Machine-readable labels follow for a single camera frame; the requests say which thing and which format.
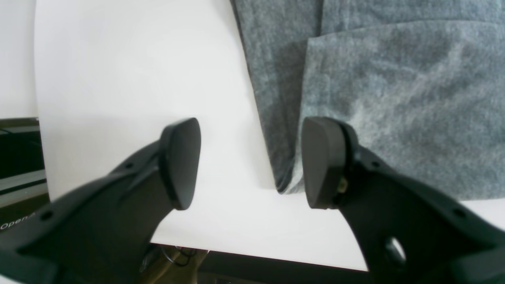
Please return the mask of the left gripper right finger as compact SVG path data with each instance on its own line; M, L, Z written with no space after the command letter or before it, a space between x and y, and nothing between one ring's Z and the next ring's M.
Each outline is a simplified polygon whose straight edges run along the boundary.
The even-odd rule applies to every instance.
M504 231L395 172L350 125L306 117L302 164L309 206L341 212L375 283L504 283Z

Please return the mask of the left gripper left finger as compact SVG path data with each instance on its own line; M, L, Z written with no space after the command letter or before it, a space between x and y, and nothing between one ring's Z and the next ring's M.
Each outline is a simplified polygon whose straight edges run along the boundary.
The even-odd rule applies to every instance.
M196 118L165 127L111 173L41 207L1 234L1 275L24 284L133 284L153 234L192 202Z

